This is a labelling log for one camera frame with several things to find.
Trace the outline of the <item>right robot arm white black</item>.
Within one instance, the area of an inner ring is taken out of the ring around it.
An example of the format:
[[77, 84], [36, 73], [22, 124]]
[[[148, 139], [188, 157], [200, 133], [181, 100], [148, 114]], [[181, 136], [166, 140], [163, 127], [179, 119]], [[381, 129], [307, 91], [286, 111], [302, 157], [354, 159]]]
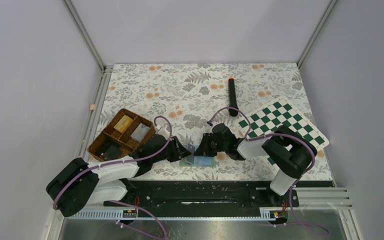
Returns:
[[273, 206], [281, 205], [286, 192], [296, 184], [307, 168], [314, 163], [317, 149], [287, 126], [281, 125], [275, 132], [245, 139], [236, 137], [223, 123], [204, 133], [194, 156], [215, 157], [225, 153], [232, 160], [244, 161], [267, 156], [279, 167], [267, 191], [267, 201]]

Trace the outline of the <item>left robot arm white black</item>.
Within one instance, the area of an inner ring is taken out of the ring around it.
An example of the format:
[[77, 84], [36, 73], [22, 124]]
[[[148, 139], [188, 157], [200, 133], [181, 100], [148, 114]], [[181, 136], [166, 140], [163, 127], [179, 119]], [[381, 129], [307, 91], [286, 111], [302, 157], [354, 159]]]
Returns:
[[153, 164], [167, 160], [176, 162], [192, 152], [176, 136], [165, 138], [155, 134], [129, 155], [101, 163], [73, 159], [50, 183], [45, 191], [54, 201], [54, 208], [70, 217], [85, 206], [105, 201], [119, 201], [128, 206], [135, 192], [123, 179], [139, 177], [149, 172]]

